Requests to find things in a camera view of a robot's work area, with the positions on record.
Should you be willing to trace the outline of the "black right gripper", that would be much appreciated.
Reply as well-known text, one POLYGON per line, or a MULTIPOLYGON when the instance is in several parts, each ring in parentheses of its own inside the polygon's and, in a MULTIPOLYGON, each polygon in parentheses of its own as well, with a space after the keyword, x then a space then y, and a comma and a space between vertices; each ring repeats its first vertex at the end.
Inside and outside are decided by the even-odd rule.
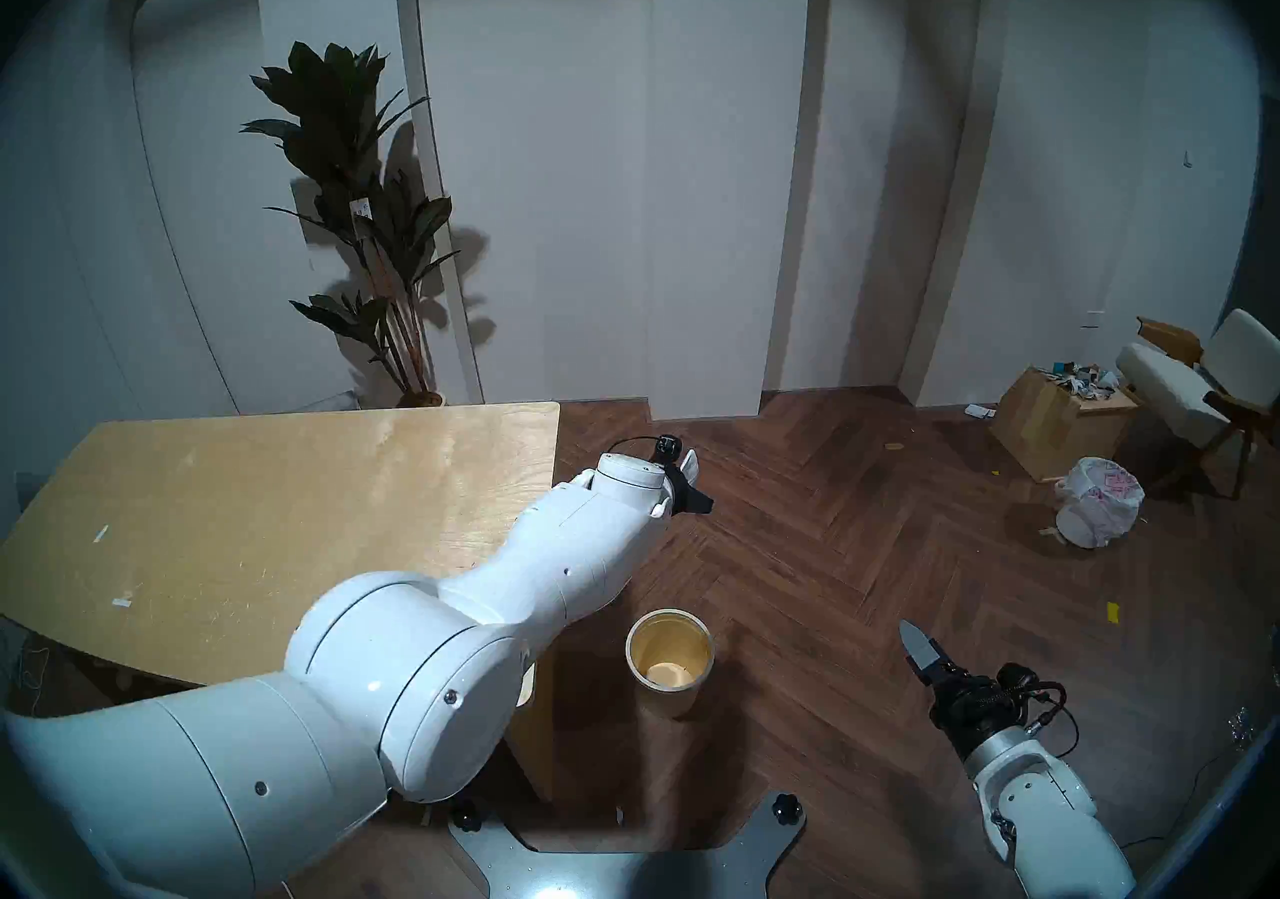
POLYGON ((970 674, 906 619, 899 621, 899 638, 913 674, 932 690, 928 717, 947 736, 957 759, 968 759, 989 736, 1027 724, 1028 689, 1038 683, 1036 671, 1004 665, 995 679, 970 674))

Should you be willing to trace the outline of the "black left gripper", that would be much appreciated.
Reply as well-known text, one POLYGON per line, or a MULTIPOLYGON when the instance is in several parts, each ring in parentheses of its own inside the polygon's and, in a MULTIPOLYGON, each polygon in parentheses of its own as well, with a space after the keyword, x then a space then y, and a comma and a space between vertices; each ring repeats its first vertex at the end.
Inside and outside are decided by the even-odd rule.
POLYGON ((698 451, 685 448, 680 437, 657 437, 650 461, 658 465, 667 483, 672 515, 709 515, 714 499, 698 488, 700 464, 698 451))

